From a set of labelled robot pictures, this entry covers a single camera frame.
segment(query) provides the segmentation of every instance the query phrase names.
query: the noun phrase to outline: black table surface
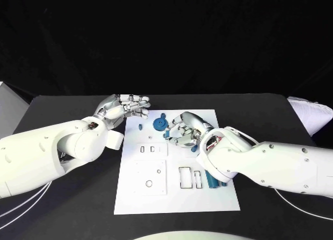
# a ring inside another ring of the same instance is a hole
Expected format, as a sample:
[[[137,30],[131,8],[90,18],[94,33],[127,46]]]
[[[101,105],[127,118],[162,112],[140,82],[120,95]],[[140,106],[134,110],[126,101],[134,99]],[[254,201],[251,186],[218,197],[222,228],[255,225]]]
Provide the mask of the black table surface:
[[[81,120],[107,96],[39,96],[15,133]],[[260,142],[315,146],[287,99],[276,94],[152,95],[152,110],[215,109],[221,127],[231,126]],[[124,133],[126,122],[116,129]],[[198,230],[257,240],[319,239],[333,236],[333,221],[296,210],[276,190],[238,174],[234,183],[241,211],[114,215],[121,150],[101,157],[52,182],[39,203],[0,230],[0,240],[133,240],[160,232]],[[0,214],[36,190],[0,199]],[[281,192],[304,210],[333,218],[333,199]],[[0,226],[26,209],[0,218]]]

